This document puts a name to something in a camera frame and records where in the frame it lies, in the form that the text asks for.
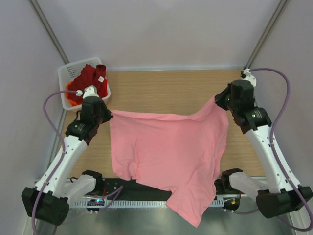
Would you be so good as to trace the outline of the pink t shirt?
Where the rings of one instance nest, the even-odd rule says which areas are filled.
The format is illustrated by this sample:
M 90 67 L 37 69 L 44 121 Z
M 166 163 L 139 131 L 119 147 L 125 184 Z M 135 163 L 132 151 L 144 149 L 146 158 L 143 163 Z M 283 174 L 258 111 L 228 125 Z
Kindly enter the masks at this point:
M 167 206 L 197 227 L 216 196 L 226 149 L 226 111 L 209 100 L 191 115 L 113 111 L 115 176 L 170 191 Z

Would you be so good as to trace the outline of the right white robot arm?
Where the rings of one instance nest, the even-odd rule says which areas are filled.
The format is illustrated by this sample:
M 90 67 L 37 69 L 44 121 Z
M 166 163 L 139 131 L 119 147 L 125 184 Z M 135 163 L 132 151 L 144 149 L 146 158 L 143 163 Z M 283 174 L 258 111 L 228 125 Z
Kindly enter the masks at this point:
M 300 184 L 276 139 L 270 136 L 272 123 L 266 110 L 255 105 L 254 85 L 245 79 L 235 80 L 215 96 L 215 103 L 232 113 L 234 122 L 252 143 L 267 178 L 264 184 L 234 168 L 222 173 L 221 190 L 227 194 L 237 190 L 254 199 L 265 218 L 301 209 L 313 192 Z

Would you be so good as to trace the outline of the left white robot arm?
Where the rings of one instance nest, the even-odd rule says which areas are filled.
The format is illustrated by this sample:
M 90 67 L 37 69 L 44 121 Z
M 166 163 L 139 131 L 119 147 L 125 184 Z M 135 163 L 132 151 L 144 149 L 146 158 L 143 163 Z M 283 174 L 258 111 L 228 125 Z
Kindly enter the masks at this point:
M 98 196 L 103 192 L 102 174 L 95 171 L 84 171 L 67 187 L 65 182 L 99 126 L 112 117 L 101 98 L 88 96 L 84 99 L 81 111 L 67 127 L 62 147 L 48 170 L 33 188 L 25 188 L 22 192 L 26 213 L 33 221 L 42 220 L 59 226 L 73 203 L 86 194 Z

